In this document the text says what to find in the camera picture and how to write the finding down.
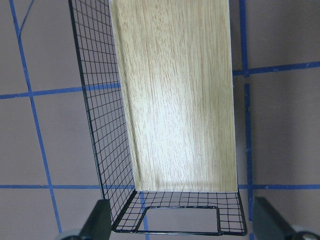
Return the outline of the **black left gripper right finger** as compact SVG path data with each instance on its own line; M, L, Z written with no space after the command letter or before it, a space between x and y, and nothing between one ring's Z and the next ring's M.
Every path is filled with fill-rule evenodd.
M264 197L255 197L252 228L258 240L318 240L320 235L309 230L296 230Z

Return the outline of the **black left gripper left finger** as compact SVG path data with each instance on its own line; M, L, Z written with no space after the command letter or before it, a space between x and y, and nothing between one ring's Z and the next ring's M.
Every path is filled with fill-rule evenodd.
M109 240L111 236L111 205L109 199L100 199L95 204L81 229L65 231L59 240Z

